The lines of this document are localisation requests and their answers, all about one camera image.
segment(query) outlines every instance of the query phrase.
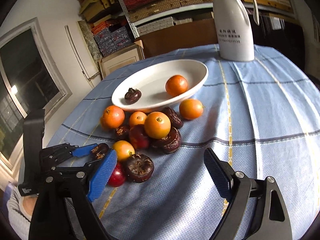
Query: metal screw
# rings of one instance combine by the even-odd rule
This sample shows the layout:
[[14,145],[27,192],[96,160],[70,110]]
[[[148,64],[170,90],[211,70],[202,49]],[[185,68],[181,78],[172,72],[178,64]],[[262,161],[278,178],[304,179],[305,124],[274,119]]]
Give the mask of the metal screw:
[[237,176],[238,178],[243,178],[243,177],[244,177],[244,174],[243,174],[243,172],[241,172],[241,171],[236,171],[236,176]]
[[79,178],[79,179],[83,178],[84,176],[85,176],[85,173],[83,171],[79,171],[77,173],[77,178]]
[[53,181],[53,177],[47,177],[46,179],[45,179],[45,182],[47,182],[47,183],[50,183],[50,182],[52,182]]
[[267,177],[267,180],[268,180],[269,182],[271,182],[271,183],[274,183],[274,182],[275,182],[275,178],[274,178],[274,177],[271,177],[271,176]]

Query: window pane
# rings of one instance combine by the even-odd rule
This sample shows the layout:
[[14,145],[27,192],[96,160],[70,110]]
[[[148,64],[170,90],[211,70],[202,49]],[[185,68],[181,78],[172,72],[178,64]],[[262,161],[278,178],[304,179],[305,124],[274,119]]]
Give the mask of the window pane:
[[0,152],[7,160],[23,133],[23,120],[0,77]]
[[27,30],[0,48],[1,61],[17,99],[28,113],[44,106],[59,92]]

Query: wall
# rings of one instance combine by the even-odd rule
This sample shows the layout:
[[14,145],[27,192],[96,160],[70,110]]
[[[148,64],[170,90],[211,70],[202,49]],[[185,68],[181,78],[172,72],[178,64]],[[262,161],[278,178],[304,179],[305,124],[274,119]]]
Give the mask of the wall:
[[306,47],[305,71],[320,79],[320,43],[314,38],[312,12],[304,0],[290,0],[290,3],[303,28]]
[[[92,89],[82,73],[65,31],[65,25],[75,25],[78,20],[81,20],[78,16],[79,8],[77,0],[18,0],[0,27],[1,37],[21,23],[37,17],[44,40],[57,68],[72,91],[71,97],[47,122],[44,147],[64,119]],[[0,170],[0,188],[3,188],[4,181],[8,179],[1,174]]]

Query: blue tablecloth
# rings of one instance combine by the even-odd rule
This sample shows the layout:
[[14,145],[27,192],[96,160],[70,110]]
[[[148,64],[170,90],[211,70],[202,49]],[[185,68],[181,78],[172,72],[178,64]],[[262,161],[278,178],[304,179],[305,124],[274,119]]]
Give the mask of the blue tablecloth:
[[[185,122],[177,152],[146,151],[155,163],[150,180],[126,183],[117,190],[105,188],[93,203],[103,225],[120,240],[209,239],[225,206],[203,163],[204,149],[211,147],[221,160],[250,178],[276,179],[293,239],[299,239],[319,211],[320,93],[273,48],[255,46],[254,61],[230,62],[220,58],[218,45],[208,45],[118,69],[80,102],[49,146],[64,142],[112,146],[113,132],[103,131],[99,118],[112,104],[115,88],[143,68],[181,58],[199,60],[209,69],[207,81],[194,96],[204,104],[204,114]],[[244,236],[252,208],[250,199],[237,239]]]

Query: orange fruit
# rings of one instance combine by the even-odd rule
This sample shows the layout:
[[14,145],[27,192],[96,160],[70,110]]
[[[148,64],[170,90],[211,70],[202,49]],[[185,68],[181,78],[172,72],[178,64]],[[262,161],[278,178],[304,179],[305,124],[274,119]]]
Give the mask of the orange fruit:
[[203,105],[199,100],[189,98],[181,102],[179,112],[184,119],[193,120],[202,115]]
[[117,141],[113,144],[112,148],[117,152],[119,162],[126,160],[131,155],[134,155],[134,148],[127,141]]
[[170,96],[176,97],[188,90],[188,82],[181,75],[172,76],[166,82],[165,90]]
[[154,139],[166,137],[170,132],[170,128],[169,117],[161,112],[150,113],[144,122],[144,130],[149,137]]
[[124,111],[118,106],[108,106],[100,119],[102,127],[115,129],[124,121]]
[[130,127],[134,127],[137,124],[144,124],[147,115],[144,112],[134,112],[129,118]]

